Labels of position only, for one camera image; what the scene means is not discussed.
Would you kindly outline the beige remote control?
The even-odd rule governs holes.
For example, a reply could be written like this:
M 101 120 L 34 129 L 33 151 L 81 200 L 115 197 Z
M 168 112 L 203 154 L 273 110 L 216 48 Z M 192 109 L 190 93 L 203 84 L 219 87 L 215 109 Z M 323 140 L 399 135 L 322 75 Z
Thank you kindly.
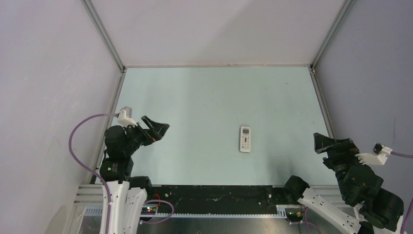
M 251 152 L 251 128 L 242 126 L 240 128 L 240 137 L 239 137 L 239 150 L 242 153 Z

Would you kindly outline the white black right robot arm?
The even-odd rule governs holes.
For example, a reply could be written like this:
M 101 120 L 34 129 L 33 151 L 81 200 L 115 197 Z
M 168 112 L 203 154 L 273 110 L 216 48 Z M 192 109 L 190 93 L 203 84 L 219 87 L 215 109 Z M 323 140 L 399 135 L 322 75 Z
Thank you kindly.
M 314 150 L 327 153 L 323 164 L 334 171 L 344 203 L 354 209 L 351 216 L 319 195 L 302 178 L 292 175 L 283 197 L 313 210 L 342 234 L 404 234 L 403 200 L 382 188 L 383 178 L 371 166 L 383 166 L 394 152 L 377 143 L 372 153 L 361 153 L 352 139 L 333 139 L 314 133 Z

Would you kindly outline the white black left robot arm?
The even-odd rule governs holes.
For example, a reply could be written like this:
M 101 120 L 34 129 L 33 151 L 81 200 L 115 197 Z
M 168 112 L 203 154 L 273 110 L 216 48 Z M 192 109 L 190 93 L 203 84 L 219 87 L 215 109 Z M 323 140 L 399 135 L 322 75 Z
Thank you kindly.
M 103 179 L 103 201 L 108 205 L 103 210 L 101 224 L 101 232 L 105 234 L 135 234 L 144 203 L 154 197 L 147 176 L 132 177 L 132 155 L 140 147 L 160 141 L 170 125 L 155 122 L 147 116 L 141 119 L 146 128 L 125 117 L 120 125 L 111 126 L 104 133 L 106 157 L 99 174 Z

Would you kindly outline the right controller board with LEDs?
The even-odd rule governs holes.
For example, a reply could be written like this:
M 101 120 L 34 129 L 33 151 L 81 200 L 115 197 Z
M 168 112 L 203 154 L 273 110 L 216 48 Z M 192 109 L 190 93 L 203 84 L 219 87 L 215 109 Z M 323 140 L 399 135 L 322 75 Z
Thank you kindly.
M 287 212 L 286 220 L 290 224 L 300 224 L 304 219 L 304 212 Z

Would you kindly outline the controller board with leds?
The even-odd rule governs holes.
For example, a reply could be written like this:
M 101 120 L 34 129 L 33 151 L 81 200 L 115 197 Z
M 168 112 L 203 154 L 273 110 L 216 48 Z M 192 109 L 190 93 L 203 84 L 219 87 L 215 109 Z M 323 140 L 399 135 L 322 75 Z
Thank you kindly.
M 157 214 L 157 207 L 144 206 L 141 210 L 143 216 L 154 216 Z
M 286 220 L 290 224 L 300 224 L 304 219 L 304 212 L 287 212 Z

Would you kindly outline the left controller board with LEDs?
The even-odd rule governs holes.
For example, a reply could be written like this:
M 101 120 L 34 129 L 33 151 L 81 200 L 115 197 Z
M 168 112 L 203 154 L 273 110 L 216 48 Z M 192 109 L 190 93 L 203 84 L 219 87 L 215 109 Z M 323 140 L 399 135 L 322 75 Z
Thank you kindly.
M 157 214 L 157 207 L 144 206 L 141 210 L 143 216 L 154 216 Z

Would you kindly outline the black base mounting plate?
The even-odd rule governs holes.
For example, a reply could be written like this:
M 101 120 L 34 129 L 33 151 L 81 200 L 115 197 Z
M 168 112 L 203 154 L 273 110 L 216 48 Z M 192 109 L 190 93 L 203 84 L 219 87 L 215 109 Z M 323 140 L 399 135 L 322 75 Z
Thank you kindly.
M 159 214 L 171 208 L 179 214 L 276 214 L 281 208 L 304 210 L 282 187 L 161 185 L 149 190 L 145 200 L 157 207 Z

